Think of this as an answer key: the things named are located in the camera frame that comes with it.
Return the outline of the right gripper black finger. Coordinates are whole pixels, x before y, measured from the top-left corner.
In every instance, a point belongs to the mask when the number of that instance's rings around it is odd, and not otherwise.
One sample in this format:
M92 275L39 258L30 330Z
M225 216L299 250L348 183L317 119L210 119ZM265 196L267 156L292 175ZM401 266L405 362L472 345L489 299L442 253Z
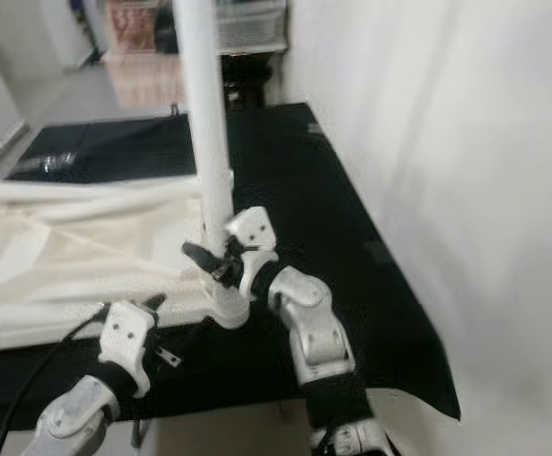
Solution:
M220 285L228 285L231 282L233 266L228 257L215 256L210 249L192 242L183 243L183 254Z

